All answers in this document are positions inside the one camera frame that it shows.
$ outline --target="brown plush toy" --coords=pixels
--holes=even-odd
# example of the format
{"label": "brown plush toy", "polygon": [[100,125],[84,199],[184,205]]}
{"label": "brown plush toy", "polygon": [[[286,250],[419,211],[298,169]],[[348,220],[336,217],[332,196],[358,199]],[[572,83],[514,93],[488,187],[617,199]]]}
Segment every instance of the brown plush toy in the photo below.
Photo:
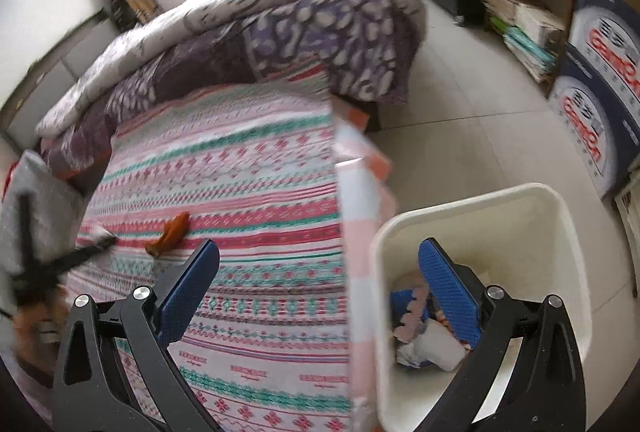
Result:
{"label": "brown plush toy", "polygon": [[183,212],[164,225],[164,234],[145,245],[146,253],[157,259],[163,253],[173,250],[189,231],[189,213]]}

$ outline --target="white comforter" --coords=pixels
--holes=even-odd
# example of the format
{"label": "white comforter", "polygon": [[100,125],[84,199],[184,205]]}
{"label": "white comforter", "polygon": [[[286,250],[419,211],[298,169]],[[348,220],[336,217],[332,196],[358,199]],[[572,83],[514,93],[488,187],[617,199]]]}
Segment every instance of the white comforter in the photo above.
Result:
{"label": "white comforter", "polygon": [[[174,44],[235,19],[295,0],[187,0],[182,5],[117,37],[36,127],[54,138],[76,123],[105,91]],[[424,38],[422,0],[389,0],[415,23]]]}

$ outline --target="bedspread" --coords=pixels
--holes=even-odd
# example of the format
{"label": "bedspread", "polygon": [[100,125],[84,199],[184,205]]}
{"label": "bedspread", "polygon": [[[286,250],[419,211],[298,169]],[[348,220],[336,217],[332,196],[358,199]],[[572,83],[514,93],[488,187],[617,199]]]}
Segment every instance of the bedspread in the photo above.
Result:
{"label": "bedspread", "polygon": [[141,66],[42,149],[67,179],[111,152],[120,123],[161,102],[221,83],[263,82],[315,56],[333,92],[403,103],[419,46],[389,0],[297,0],[191,37]]}
{"label": "bedspread", "polygon": [[[79,117],[119,80],[138,70],[162,51],[228,22],[277,8],[297,0],[187,0],[148,24],[117,37],[53,106],[38,124],[40,136],[54,138],[78,122]],[[426,30],[422,0],[388,0],[414,25],[418,40]]]}
{"label": "bedspread", "polygon": [[[218,244],[220,271],[170,352],[227,432],[375,425],[367,246],[392,203],[364,160],[336,168],[333,144],[318,67],[206,88],[118,129],[87,208],[79,242],[94,223],[119,241],[67,285],[98,301],[152,284],[203,238]],[[178,250],[146,255],[145,242],[185,210],[190,233]],[[142,408],[159,417],[119,346]]]}

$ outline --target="trash can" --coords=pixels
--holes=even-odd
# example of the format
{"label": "trash can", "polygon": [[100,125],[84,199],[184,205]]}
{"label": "trash can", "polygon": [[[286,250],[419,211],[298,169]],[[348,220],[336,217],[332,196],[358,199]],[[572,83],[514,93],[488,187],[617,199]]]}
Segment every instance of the trash can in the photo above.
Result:
{"label": "trash can", "polygon": [[[498,284],[513,298],[562,297],[584,361],[591,343],[584,259],[569,210],[554,190],[529,183],[400,214],[380,229],[371,247],[378,417],[386,432],[412,432],[455,375],[435,366],[407,371],[395,361],[390,286],[417,269],[418,246],[427,237],[435,237],[455,263],[469,266],[485,284]],[[476,420],[495,411],[519,342],[511,341]]]}

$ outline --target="silver bolt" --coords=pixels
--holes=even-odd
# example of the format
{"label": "silver bolt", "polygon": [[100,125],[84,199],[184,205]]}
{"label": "silver bolt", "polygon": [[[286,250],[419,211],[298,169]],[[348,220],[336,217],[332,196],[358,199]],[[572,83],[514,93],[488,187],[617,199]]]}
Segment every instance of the silver bolt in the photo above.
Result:
{"label": "silver bolt", "polygon": [[562,299],[558,295],[551,295],[549,297],[549,304],[553,307],[562,307]]}
{"label": "silver bolt", "polygon": [[500,286],[489,286],[486,292],[489,297],[495,300],[500,300],[504,297],[504,290]]}
{"label": "silver bolt", "polygon": [[76,298],[76,306],[83,307],[89,304],[89,295],[80,295]]}
{"label": "silver bolt", "polygon": [[140,286],[133,290],[133,298],[137,300],[143,300],[149,296],[151,290],[146,286]]}

